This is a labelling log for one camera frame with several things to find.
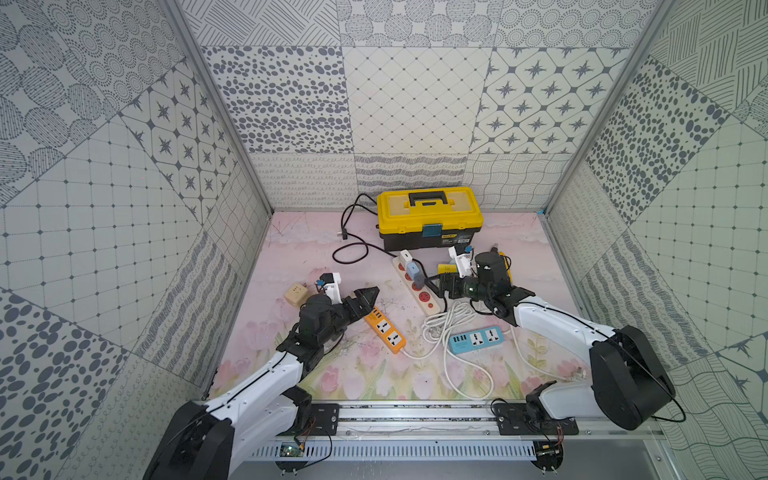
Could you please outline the yellow cube socket adapter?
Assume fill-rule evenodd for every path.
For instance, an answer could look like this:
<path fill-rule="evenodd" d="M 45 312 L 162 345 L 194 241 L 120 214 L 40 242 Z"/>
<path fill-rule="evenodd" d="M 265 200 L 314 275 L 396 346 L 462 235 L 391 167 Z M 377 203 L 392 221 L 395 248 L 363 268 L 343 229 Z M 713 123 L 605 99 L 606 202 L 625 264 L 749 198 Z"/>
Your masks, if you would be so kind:
<path fill-rule="evenodd" d="M 455 264 L 452 263 L 440 263 L 437 266 L 437 273 L 439 275 L 443 274 L 453 274 L 458 272 L 458 267 Z"/>

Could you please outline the cream power strip red sockets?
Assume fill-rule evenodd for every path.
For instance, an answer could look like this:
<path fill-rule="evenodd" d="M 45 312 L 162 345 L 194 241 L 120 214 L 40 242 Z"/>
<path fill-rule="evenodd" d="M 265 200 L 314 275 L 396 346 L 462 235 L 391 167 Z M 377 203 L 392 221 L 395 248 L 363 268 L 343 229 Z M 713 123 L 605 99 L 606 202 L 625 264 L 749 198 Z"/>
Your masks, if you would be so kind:
<path fill-rule="evenodd" d="M 392 260 L 393 268 L 407 291 L 426 316 L 444 311 L 442 301 L 427 286 L 427 277 L 408 250 L 401 250 Z"/>

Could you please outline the orange USB power strip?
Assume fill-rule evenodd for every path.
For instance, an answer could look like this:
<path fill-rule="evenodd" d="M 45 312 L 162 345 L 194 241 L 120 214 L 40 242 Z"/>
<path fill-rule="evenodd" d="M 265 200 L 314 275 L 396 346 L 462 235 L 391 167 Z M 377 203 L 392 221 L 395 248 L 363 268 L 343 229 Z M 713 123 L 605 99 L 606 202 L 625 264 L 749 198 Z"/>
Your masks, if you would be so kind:
<path fill-rule="evenodd" d="M 398 354 L 405 347 L 405 337 L 377 307 L 364 320 L 393 354 Z"/>

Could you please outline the teal USB power strip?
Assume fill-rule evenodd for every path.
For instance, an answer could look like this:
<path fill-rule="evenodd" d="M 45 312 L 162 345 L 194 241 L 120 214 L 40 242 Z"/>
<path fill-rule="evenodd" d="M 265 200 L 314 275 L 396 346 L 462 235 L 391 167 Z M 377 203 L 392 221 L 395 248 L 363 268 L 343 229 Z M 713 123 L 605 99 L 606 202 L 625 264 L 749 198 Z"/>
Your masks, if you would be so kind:
<path fill-rule="evenodd" d="M 454 355 L 460 355 L 500 345 L 503 340 L 502 329 L 498 326 L 492 326 L 452 335 L 449 338 L 449 350 Z"/>

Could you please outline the cream dragon cube adapter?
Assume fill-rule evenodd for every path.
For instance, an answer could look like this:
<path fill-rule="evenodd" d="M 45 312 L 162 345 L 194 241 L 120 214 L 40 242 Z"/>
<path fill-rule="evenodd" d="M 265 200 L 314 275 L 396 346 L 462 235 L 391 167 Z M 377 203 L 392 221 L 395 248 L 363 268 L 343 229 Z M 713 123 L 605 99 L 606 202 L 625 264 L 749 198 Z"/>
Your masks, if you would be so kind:
<path fill-rule="evenodd" d="M 308 288 L 299 283 L 294 283 L 285 293 L 284 299 L 292 306 L 300 308 L 310 297 Z"/>

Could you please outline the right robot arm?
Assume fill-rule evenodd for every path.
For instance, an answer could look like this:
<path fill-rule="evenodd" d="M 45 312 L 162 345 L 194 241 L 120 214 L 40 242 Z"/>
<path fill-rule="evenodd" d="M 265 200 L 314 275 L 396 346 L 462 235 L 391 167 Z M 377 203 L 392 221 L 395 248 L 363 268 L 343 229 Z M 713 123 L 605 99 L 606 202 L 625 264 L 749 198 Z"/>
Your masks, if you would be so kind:
<path fill-rule="evenodd" d="M 584 378 L 543 383 L 527 394 L 526 415 L 533 422 L 604 417 L 635 430 L 667 404 L 675 387 L 646 335 L 636 327 L 614 328 L 560 310 L 533 291 L 512 283 L 509 262 L 497 249 L 449 255 L 455 271 L 439 277 L 452 300 L 485 312 L 508 325 L 541 335 L 586 367 Z"/>

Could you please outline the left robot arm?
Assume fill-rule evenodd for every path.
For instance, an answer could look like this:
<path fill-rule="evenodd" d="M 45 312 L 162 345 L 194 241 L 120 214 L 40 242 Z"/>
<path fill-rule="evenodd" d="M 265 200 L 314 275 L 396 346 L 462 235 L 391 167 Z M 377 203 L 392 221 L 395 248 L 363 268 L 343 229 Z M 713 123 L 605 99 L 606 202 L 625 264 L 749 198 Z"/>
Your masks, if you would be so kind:
<path fill-rule="evenodd" d="M 227 479 L 257 448 L 312 429 L 312 396 L 299 383 L 320 363 L 326 345 L 373 312 L 380 289 L 365 287 L 334 302 L 308 298 L 299 319 L 260 370 L 205 403 L 189 401 L 172 417 L 145 479 Z"/>

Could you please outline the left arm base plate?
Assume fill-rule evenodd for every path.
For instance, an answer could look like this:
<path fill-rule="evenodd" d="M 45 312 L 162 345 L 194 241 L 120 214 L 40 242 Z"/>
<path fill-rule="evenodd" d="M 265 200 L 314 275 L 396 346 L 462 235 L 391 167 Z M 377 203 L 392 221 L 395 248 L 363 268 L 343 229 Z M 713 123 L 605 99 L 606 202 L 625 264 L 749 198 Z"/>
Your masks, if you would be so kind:
<path fill-rule="evenodd" d="M 335 436 L 341 406 L 338 403 L 311 403 L 297 410 L 293 436 Z"/>

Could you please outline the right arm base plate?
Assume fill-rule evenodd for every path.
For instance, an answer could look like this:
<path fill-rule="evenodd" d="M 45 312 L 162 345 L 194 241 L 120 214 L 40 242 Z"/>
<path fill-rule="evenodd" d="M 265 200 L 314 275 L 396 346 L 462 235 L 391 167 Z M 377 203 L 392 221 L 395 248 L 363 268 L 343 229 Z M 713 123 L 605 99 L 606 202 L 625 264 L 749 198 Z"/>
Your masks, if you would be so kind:
<path fill-rule="evenodd" d="M 502 436 L 540 435 L 546 437 L 575 436 L 579 433 L 576 420 L 556 420 L 537 407 L 526 403 L 509 403 L 494 399 L 490 410 Z"/>

